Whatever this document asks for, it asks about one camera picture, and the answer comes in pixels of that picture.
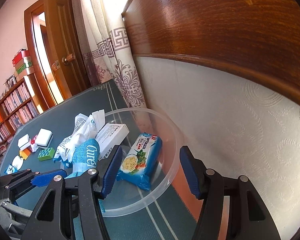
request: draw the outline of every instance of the white curtain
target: white curtain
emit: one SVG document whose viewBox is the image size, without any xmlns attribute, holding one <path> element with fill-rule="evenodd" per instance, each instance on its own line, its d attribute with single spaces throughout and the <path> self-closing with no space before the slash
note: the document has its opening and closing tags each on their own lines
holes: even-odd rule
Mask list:
<svg viewBox="0 0 300 240">
<path fill-rule="evenodd" d="M 83 59 L 91 79 L 96 75 L 98 81 L 103 83 L 113 78 L 129 107 L 146 107 L 121 16 L 126 1 L 80 1 L 85 39 L 90 48 L 89 52 L 82 51 Z M 78 35 L 81 46 L 83 42 L 79 31 Z"/>
</svg>

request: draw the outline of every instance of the orange block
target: orange block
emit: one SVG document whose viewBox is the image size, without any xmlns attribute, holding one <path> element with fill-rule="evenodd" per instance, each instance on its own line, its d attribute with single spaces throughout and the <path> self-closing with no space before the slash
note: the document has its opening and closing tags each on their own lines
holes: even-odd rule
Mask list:
<svg viewBox="0 0 300 240">
<path fill-rule="evenodd" d="M 28 148 L 22 150 L 22 151 L 19 151 L 19 155 L 24 159 L 26 160 L 28 158 L 28 156 L 31 154 L 31 152 L 29 151 Z"/>
</svg>

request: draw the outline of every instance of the textured wall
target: textured wall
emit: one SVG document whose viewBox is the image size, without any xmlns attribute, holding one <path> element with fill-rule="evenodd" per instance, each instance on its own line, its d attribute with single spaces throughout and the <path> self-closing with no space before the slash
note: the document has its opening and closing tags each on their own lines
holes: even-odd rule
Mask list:
<svg viewBox="0 0 300 240">
<path fill-rule="evenodd" d="M 290 239 L 300 226 L 300 106 L 210 68 L 145 57 L 136 65 L 148 107 L 178 125 L 207 168 L 247 175 Z"/>
<path fill-rule="evenodd" d="M 7 0 L 0 9 L 0 95 L 4 82 L 14 72 L 12 59 L 19 49 L 26 49 L 24 11 L 37 0 Z"/>
</svg>

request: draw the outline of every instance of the blue gripper pad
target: blue gripper pad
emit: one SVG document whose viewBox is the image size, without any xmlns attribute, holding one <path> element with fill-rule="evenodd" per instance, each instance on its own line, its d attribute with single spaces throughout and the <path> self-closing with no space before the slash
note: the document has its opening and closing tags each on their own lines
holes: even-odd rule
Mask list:
<svg viewBox="0 0 300 240">
<path fill-rule="evenodd" d="M 60 170 L 38 174 L 31 180 L 31 183 L 32 185 L 37 187 L 44 187 L 49 185 L 50 181 L 56 175 L 61 175 L 62 177 L 65 178 L 67 176 L 67 173 L 63 169 L 60 169 Z"/>
<path fill-rule="evenodd" d="M 193 161 L 195 160 L 196 159 L 193 157 L 187 146 L 183 146 L 180 148 L 180 162 L 183 172 L 186 176 L 190 191 L 193 195 L 195 195 L 196 198 L 199 198 L 201 195 L 199 189 L 199 179 L 193 166 Z"/>
<path fill-rule="evenodd" d="M 112 162 L 109 164 L 109 168 L 107 169 L 106 174 L 103 176 L 103 187 L 102 187 L 101 194 L 104 197 L 110 194 L 112 190 L 121 162 L 122 162 L 122 148 L 121 146 L 119 146 L 112 159 Z"/>
</svg>

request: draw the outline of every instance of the cracker package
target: cracker package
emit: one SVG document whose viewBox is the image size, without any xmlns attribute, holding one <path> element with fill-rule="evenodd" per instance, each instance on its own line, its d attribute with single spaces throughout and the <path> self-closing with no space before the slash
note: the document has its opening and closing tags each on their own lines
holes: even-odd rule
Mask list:
<svg viewBox="0 0 300 240">
<path fill-rule="evenodd" d="M 150 176 L 161 147 L 160 137 L 148 133 L 140 134 L 123 160 L 117 180 L 124 179 L 143 190 L 150 190 Z"/>
</svg>

